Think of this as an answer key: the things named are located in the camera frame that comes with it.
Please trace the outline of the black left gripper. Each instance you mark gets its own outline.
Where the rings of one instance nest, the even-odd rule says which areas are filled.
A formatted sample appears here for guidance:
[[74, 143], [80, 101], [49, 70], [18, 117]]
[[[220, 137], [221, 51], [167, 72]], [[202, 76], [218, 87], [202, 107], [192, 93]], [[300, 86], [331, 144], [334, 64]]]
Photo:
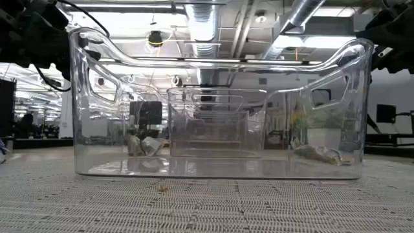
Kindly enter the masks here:
[[[63, 78], [71, 79], [69, 37], [66, 26], [69, 20], [65, 17], [55, 1], [34, 1], [31, 4], [32, 18], [30, 26], [30, 49], [33, 53], [32, 63], [40, 68], [48, 69], [53, 63]], [[85, 34], [77, 35], [79, 52], [86, 52], [99, 61], [102, 55], [89, 48], [89, 44], [101, 44], [102, 41], [89, 39]]]

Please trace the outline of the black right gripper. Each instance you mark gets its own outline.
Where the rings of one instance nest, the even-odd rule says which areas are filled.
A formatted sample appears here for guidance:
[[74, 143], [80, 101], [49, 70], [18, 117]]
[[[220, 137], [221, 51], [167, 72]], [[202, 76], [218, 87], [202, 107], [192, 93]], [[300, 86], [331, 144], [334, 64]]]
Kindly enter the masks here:
[[[367, 39], [376, 45], [371, 60], [371, 70], [386, 69], [388, 73], [397, 73], [399, 70], [392, 64], [393, 57], [397, 52], [389, 46], [392, 39], [392, 33], [387, 26], [392, 23], [401, 13], [401, 6], [387, 6], [381, 10], [366, 26], [363, 31], [356, 33], [358, 39]], [[337, 66], [343, 67], [349, 62], [357, 59], [359, 53], [343, 53], [338, 61]]]

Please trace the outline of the blue granola bar red end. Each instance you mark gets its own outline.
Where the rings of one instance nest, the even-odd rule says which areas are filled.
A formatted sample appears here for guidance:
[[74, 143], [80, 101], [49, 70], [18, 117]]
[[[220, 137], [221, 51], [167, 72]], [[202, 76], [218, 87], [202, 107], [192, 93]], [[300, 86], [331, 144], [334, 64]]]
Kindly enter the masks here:
[[327, 147], [317, 147], [315, 152], [316, 160], [318, 161], [336, 166], [342, 165], [342, 154], [338, 150]]

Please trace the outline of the rectangular ceiling light panel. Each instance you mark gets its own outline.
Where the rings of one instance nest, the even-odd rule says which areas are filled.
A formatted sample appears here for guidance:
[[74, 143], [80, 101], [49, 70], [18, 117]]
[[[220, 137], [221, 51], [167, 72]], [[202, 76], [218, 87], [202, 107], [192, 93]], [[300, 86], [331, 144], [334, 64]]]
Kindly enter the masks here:
[[339, 49], [353, 39], [351, 36], [282, 36], [277, 46]]

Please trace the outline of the green potted plant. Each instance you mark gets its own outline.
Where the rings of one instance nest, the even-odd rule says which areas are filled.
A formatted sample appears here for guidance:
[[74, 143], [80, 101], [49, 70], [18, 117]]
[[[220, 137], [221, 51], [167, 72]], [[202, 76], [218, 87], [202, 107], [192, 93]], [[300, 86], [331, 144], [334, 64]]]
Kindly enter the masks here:
[[349, 111], [333, 106], [313, 108], [309, 103], [297, 103], [290, 116], [290, 125], [294, 129], [328, 128], [343, 126]]

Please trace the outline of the black round ceiling device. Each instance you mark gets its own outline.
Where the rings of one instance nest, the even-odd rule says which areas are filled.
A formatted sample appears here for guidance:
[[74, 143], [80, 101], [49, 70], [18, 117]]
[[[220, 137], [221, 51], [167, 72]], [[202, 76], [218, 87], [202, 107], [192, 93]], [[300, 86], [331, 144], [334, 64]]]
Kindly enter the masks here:
[[148, 36], [147, 42], [152, 47], [160, 47], [163, 44], [161, 31], [151, 31], [150, 35]]

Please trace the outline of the white building column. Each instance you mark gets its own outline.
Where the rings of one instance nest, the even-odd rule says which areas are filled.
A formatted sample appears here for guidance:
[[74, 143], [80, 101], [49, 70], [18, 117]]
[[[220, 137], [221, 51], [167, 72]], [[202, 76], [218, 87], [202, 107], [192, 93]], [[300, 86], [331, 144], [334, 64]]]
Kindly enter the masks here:
[[72, 94], [71, 91], [66, 91], [62, 93], [59, 138], [72, 137]]

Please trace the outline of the small black monitor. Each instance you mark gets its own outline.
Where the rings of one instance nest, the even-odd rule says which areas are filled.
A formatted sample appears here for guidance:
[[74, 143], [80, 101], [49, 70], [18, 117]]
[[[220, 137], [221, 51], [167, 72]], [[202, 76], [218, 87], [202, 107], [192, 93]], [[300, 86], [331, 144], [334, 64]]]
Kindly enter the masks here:
[[376, 106], [376, 122], [394, 124], [397, 116], [395, 105], [378, 104]]

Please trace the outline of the white plant pot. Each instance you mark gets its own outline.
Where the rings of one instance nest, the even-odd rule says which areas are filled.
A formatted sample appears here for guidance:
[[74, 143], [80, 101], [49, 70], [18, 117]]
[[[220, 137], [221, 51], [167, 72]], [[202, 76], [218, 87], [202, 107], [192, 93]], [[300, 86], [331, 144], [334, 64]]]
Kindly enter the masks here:
[[307, 130], [308, 144], [337, 150], [341, 142], [341, 129], [310, 128]]

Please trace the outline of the person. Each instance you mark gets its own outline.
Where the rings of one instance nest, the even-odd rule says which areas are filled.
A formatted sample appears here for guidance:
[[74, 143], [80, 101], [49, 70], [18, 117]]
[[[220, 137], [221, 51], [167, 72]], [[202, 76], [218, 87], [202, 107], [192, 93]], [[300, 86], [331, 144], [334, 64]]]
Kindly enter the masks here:
[[21, 139], [28, 139], [33, 131], [33, 113], [26, 113], [21, 121], [19, 122], [19, 127], [17, 131], [17, 137]]

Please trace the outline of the grey waste bin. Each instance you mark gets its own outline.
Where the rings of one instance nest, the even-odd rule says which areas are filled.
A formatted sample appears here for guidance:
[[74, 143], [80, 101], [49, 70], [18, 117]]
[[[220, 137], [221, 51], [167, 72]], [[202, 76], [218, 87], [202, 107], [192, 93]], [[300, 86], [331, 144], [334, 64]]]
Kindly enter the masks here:
[[15, 138], [11, 136], [0, 137], [0, 150], [5, 152], [12, 152]]

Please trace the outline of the woven white table mat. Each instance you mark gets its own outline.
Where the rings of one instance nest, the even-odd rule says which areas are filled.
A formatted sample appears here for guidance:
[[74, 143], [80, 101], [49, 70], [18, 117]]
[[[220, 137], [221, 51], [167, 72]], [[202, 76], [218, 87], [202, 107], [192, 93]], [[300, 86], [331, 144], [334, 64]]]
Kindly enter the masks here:
[[[158, 191], [167, 186], [165, 193]], [[100, 179], [71, 158], [0, 165], [0, 233], [414, 233], [414, 163], [350, 182]]]

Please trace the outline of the silver spiral air duct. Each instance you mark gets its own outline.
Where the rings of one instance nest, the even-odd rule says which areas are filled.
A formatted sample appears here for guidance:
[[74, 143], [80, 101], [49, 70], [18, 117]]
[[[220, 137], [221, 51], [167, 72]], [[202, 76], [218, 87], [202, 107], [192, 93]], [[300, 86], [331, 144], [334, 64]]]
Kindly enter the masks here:
[[282, 39], [286, 35], [302, 35], [309, 19], [318, 11], [326, 0], [294, 0], [292, 8], [279, 16], [273, 28], [274, 41], [263, 53], [262, 60], [275, 60], [282, 53]]

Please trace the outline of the silver round air duct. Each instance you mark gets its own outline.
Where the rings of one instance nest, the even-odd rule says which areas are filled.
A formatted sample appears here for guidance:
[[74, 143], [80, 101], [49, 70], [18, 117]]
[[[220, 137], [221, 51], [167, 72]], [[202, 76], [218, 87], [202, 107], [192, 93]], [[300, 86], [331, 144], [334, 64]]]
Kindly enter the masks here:
[[217, 0], [193, 0], [185, 6], [188, 16], [188, 28], [192, 44], [193, 55], [196, 58], [216, 58], [218, 45], [217, 22], [219, 19], [219, 5]]

